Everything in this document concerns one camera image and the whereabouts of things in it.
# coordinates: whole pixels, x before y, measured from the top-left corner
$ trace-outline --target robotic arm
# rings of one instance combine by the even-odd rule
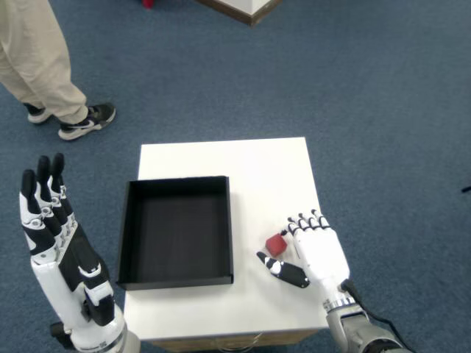
[[[349,280],[350,269],[336,232],[317,210],[288,218],[287,231],[302,268],[267,257],[258,257],[271,273],[286,282],[305,288],[316,285],[322,294],[330,332],[342,353],[411,353],[390,321],[379,318],[361,303]],[[376,326],[371,319],[390,324],[396,335]]]
[[[19,195],[32,270],[60,318],[51,334],[79,352],[137,353],[140,343],[127,331],[106,265],[68,203],[63,167],[61,154],[52,165],[42,156],[36,174],[24,172]]]

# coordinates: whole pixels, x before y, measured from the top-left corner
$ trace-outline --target black cable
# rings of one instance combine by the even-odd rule
[[[396,326],[392,323],[392,321],[388,320],[387,318],[381,318],[380,316],[375,315],[365,307],[365,305],[361,301],[360,294],[358,294],[358,291],[356,290],[355,285],[353,284],[351,279],[346,279],[345,281],[343,281],[340,284],[340,288],[350,293],[350,295],[354,298],[355,302],[357,302],[358,305],[360,305],[369,316],[374,318],[376,321],[383,322],[389,325],[391,331],[396,335],[397,339],[404,345],[404,347],[406,347],[412,353],[415,353],[415,351],[404,341],[403,337],[397,331]]]

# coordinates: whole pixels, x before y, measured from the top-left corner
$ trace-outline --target black sneaker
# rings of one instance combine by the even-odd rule
[[[85,120],[77,124],[61,123],[59,137],[63,140],[75,140],[90,131],[101,130],[115,118],[115,114],[116,108],[111,103],[90,106]]]
[[[51,116],[51,114],[46,112],[46,108],[39,109],[28,103],[24,103],[24,106],[28,109],[28,121],[30,123],[42,124]]]

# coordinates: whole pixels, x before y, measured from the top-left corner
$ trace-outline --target red object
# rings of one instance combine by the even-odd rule
[[[154,0],[142,0],[142,5],[145,8],[150,9],[152,6],[154,6]]]
[[[268,249],[269,253],[273,257],[276,257],[286,250],[288,244],[286,244],[281,234],[276,234],[266,240],[265,246]]]

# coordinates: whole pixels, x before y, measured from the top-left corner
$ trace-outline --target blue carpet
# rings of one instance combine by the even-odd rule
[[[142,143],[293,136],[307,138],[322,209],[368,306],[418,352],[471,352],[469,0],[285,0],[254,29],[189,0],[52,6],[74,82],[118,116],[65,143],[0,88],[0,352],[62,352],[18,217],[21,173],[39,155],[65,154],[72,205],[115,278]],[[336,348],[325,331],[254,352]]]

